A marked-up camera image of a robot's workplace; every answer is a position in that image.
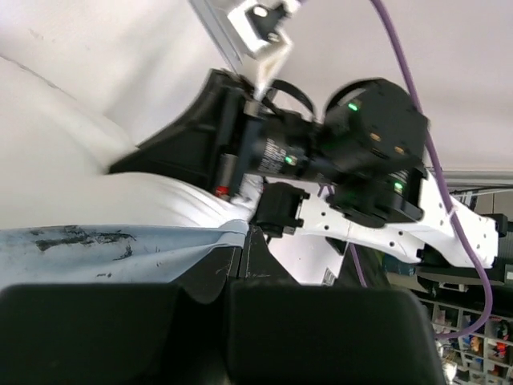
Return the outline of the white pillow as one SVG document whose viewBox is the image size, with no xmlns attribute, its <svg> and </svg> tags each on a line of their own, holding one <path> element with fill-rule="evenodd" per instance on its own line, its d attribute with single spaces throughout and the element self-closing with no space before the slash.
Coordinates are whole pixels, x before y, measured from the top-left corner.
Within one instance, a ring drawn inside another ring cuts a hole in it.
<svg viewBox="0 0 513 385">
<path fill-rule="evenodd" d="M 185 1 L 2 2 L 1 226 L 248 220 L 259 177 L 227 202 L 107 171 L 174 120 L 221 62 Z"/>
</svg>

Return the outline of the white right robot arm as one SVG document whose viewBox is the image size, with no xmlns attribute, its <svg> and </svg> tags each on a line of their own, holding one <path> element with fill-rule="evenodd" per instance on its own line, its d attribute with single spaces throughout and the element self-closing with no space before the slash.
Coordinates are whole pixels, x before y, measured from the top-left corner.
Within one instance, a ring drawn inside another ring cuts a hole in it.
<svg viewBox="0 0 513 385">
<path fill-rule="evenodd" d="M 471 267 L 422 163 L 428 120 L 406 91 L 358 80 L 332 96 L 322 122 L 278 107 L 277 91 L 314 111 L 291 83 L 273 82 L 258 101 L 246 80 L 213 70 L 182 116 L 108 171 L 166 176 L 224 200 L 259 176 L 251 222 L 268 238 L 311 234 L 336 250 L 353 243 L 410 264 Z"/>
</svg>

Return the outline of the light blue pillowcase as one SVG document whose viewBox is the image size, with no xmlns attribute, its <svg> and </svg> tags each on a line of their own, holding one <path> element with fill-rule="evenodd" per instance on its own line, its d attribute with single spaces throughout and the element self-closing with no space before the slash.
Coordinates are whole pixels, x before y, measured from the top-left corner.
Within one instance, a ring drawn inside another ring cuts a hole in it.
<svg viewBox="0 0 513 385">
<path fill-rule="evenodd" d="M 1 287 L 169 283 L 211 251 L 241 247 L 248 224 L 214 228 L 65 225 L 1 231 Z"/>
</svg>

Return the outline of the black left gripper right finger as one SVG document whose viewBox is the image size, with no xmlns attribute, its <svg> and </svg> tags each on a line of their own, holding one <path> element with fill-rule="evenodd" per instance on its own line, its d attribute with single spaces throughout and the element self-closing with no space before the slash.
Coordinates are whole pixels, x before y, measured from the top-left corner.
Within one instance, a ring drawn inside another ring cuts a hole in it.
<svg viewBox="0 0 513 385">
<path fill-rule="evenodd" d="M 224 365 L 233 383 L 444 383 L 413 294 L 301 286 L 250 234 L 224 248 L 224 272 Z"/>
</svg>

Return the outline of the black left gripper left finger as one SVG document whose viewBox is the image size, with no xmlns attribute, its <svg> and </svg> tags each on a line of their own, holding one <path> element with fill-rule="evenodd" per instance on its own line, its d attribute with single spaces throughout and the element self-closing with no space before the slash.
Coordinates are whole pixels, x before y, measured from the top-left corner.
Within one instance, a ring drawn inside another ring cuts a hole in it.
<svg viewBox="0 0 513 385">
<path fill-rule="evenodd" d="M 2 383 L 229 383 L 224 292 L 240 254 L 214 249 L 171 283 L 3 290 Z"/>
</svg>

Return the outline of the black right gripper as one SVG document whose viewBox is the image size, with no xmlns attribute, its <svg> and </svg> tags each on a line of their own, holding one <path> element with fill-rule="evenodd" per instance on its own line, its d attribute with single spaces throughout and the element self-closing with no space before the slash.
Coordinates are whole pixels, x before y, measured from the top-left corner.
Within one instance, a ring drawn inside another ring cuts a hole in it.
<svg viewBox="0 0 513 385">
<path fill-rule="evenodd" d="M 242 100 L 224 113 L 224 76 L 227 77 L 226 102 L 232 96 Z M 275 80 L 257 101 L 255 87 L 239 75 L 220 70 L 208 74 L 192 105 L 175 121 L 137 146 L 137 149 L 112 164 L 110 174 L 142 172 L 168 176 L 199 188 L 211 188 L 216 172 L 218 139 L 220 146 L 215 196 L 230 200 L 240 193 L 246 174 L 276 175 L 293 157 L 278 143 L 287 128 L 303 122 L 301 114 L 276 106 L 273 99 L 281 91 L 298 101 L 316 121 L 316 108 L 299 88 L 284 80 Z"/>
</svg>

